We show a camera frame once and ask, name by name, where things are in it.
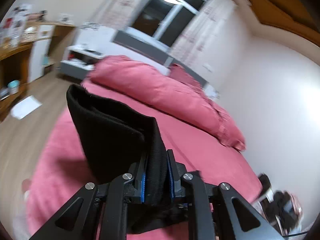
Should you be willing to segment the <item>black pants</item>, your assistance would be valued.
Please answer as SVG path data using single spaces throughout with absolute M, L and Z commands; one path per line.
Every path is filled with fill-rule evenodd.
M 156 119 L 80 85 L 70 85 L 66 99 L 88 166 L 99 183 L 111 182 L 146 158 L 141 202 L 128 207 L 129 233 L 187 222 L 187 207 L 174 202 L 172 177 L 186 168 L 182 163 L 169 165 Z

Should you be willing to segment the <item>pink bed sheet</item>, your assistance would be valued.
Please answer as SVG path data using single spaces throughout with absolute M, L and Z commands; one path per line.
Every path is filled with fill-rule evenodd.
M 98 96 L 121 101 L 144 115 L 156 118 L 162 140 L 176 161 L 188 171 L 199 170 L 210 184 L 227 182 L 248 202 L 259 196 L 262 185 L 243 155 L 225 147 L 210 134 L 128 96 L 89 80 L 86 89 Z M 63 111 L 41 153 L 26 201 L 28 230 L 35 233 L 81 187 L 94 178 L 68 110 Z

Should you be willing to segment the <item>pink folded duvet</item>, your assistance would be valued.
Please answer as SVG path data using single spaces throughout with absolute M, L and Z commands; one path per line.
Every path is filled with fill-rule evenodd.
M 89 78 L 211 134 L 224 146 L 239 151 L 246 148 L 233 118 L 202 88 L 176 81 L 147 63 L 125 55 L 107 56 L 95 65 Z

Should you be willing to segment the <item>pink pillow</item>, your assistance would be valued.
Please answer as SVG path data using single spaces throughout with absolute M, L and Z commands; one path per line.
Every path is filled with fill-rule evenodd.
M 199 81 L 197 81 L 194 77 L 188 74 L 185 71 L 185 68 L 179 64 L 172 64 L 170 66 L 169 77 L 181 83 L 191 85 L 197 88 L 202 88 Z

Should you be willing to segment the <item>white bedside table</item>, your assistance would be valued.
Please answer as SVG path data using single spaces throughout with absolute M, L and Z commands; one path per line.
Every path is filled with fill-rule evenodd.
M 94 69 L 94 65 L 104 57 L 105 54 L 101 52 L 79 45 L 68 46 L 60 61 L 59 73 L 83 80 Z

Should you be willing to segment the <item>white paper on floor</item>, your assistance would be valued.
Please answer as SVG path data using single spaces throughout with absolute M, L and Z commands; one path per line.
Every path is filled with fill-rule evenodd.
M 42 103 L 31 95 L 16 104 L 11 109 L 10 114 L 13 118 L 21 120 L 40 106 L 42 106 Z

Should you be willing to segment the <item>pink patterned curtain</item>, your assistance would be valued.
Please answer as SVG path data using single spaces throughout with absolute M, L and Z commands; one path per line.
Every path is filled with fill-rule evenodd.
M 235 8 L 233 0 L 208 0 L 171 46 L 169 55 L 194 67 Z
M 128 26 L 144 0 L 106 0 L 94 17 L 95 23 L 120 30 Z

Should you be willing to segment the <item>grey bed headboard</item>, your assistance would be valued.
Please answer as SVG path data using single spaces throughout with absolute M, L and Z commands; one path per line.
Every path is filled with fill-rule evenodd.
M 185 69 L 185 71 L 201 85 L 201 87 L 204 87 L 208 83 L 204 78 L 202 78 L 199 74 L 195 73 L 191 68 L 187 67 L 181 61 L 178 61 L 174 57 L 169 56 L 168 53 L 138 38 L 135 38 L 130 34 L 125 33 L 124 31 L 117 31 L 112 42 L 132 51 L 135 51 L 163 66 L 170 67 L 173 64 L 178 64 L 182 66 Z

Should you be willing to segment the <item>wooden shelf desk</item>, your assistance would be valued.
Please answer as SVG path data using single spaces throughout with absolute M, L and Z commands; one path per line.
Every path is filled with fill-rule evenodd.
M 1 100 L 1 120 L 22 99 L 29 83 L 57 68 L 75 34 L 76 26 L 58 22 L 28 22 L 18 46 L 1 47 L 1 88 L 19 82 L 17 92 Z

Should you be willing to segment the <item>white appliance box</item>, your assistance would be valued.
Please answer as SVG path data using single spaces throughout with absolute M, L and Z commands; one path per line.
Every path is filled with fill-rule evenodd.
M 2 48 L 17 47 L 19 45 L 31 9 L 32 5 L 28 3 L 22 3 L 14 7 L 2 26 Z

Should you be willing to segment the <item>window with grey frame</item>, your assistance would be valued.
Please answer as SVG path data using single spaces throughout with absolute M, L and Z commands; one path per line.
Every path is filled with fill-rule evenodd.
M 169 50 L 206 0 L 148 0 L 125 33 L 162 51 Z

